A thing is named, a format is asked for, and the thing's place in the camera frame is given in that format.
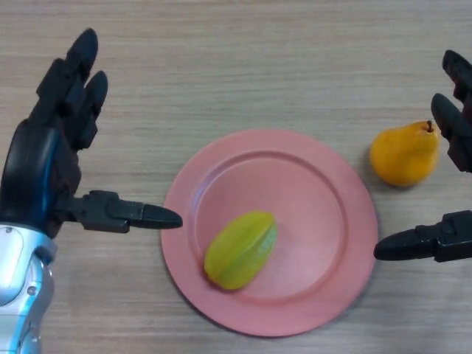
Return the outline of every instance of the yellow pear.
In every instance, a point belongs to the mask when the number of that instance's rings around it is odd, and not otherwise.
[[[391,128],[378,134],[369,152],[375,173],[387,184],[410,187],[436,168],[440,135],[431,120]]]

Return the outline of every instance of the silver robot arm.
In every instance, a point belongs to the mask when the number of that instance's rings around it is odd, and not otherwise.
[[[41,353],[41,321],[52,300],[55,243],[41,232],[0,225],[0,353]]]

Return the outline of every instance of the wooden table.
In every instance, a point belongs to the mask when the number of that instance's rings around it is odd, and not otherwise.
[[[408,192],[385,187],[365,153],[385,128],[429,119],[449,97],[446,49],[472,59],[470,0],[3,0],[0,158],[35,104],[50,63],[86,27],[110,91],[79,193],[115,190],[161,204],[200,148],[245,128],[290,128],[344,156],[372,192],[380,237],[470,208],[471,177],[442,143],[440,164]],[[173,287],[152,231],[65,225],[57,238],[46,354],[469,353],[472,263],[379,263],[331,324],[288,339],[226,332]]]

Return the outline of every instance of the robotic hand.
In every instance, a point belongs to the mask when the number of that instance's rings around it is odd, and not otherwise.
[[[472,65],[448,50],[442,68],[455,84],[454,97],[462,113],[441,94],[431,102],[433,118],[449,142],[448,155],[462,172],[472,173]],[[419,225],[381,240],[375,247],[378,260],[412,260],[433,257],[448,262],[472,257],[472,211],[445,214],[435,225]]]
[[[65,60],[54,60],[36,91],[38,103],[10,144],[0,185],[0,354],[41,352],[41,320],[54,288],[49,267],[63,222],[120,233],[182,225],[171,210],[123,201],[115,192],[74,197],[81,179],[77,152],[90,147],[108,90],[104,72],[86,84],[97,51],[97,34],[88,29]]]

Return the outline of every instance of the black robotic finger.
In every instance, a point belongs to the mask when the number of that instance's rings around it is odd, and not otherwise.
[[[456,84],[454,97],[464,103],[472,89],[472,65],[460,54],[453,50],[446,50],[442,59],[442,68]]]
[[[92,66],[98,54],[98,37],[92,28],[88,28],[75,40],[67,52],[66,61],[79,64],[83,82],[89,78]]]
[[[64,133],[75,151],[89,148],[98,132],[95,121],[108,92],[106,74],[96,73],[83,91],[84,99],[81,100],[79,112],[63,118]]]

